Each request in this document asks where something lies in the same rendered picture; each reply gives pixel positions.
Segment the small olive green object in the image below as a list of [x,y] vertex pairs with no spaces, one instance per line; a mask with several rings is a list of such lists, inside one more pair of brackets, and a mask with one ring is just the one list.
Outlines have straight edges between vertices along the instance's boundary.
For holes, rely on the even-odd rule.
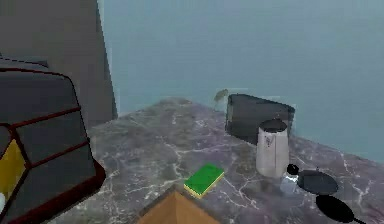
[[222,89],[216,93],[214,96],[214,101],[219,102],[228,95],[229,91],[227,89]]

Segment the black toaster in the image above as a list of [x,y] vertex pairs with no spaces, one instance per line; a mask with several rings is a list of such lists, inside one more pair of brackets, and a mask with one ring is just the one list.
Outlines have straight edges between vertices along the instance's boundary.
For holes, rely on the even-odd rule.
[[229,135],[256,145],[259,126],[270,119],[281,119],[291,130],[295,109],[287,104],[247,94],[230,94],[225,130]]

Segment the green and yellow sponge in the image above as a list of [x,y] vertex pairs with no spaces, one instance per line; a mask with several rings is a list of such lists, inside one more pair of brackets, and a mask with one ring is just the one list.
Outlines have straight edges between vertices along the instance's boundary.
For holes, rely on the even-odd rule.
[[192,196],[201,199],[223,176],[222,168],[207,163],[193,173],[183,187]]

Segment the brown wooden block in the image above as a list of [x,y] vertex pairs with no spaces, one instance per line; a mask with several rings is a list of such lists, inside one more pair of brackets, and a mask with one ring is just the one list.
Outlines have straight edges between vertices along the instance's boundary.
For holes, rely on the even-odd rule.
[[178,186],[168,188],[146,207],[134,224],[221,224],[217,216]]

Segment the clear bottle with black cap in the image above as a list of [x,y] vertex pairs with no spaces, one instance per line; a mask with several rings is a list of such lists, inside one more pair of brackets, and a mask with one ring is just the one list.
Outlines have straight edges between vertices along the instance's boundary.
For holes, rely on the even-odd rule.
[[299,168],[294,164],[289,164],[286,168],[286,172],[283,174],[280,190],[286,195],[292,195],[295,193],[297,187]]

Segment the dark grey fridge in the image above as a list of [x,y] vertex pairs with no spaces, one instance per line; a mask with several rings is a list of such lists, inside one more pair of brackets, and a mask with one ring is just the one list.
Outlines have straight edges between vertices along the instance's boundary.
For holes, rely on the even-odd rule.
[[117,117],[97,0],[0,0],[0,55],[69,76],[88,127]]

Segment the dark grey pan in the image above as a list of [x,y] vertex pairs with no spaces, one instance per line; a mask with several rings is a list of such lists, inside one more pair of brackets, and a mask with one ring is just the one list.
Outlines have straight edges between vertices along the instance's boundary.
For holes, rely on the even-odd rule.
[[297,185],[315,195],[331,195],[338,191],[336,180],[318,170],[303,170],[298,175]]

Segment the black pan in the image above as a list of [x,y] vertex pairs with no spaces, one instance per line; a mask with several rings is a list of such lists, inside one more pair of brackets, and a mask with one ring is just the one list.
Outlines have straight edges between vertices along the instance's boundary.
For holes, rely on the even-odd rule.
[[353,221],[358,224],[366,224],[364,221],[357,219],[352,209],[340,199],[331,195],[318,195],[315,203],[318,209],[328,218],[341,223],[351,223]]

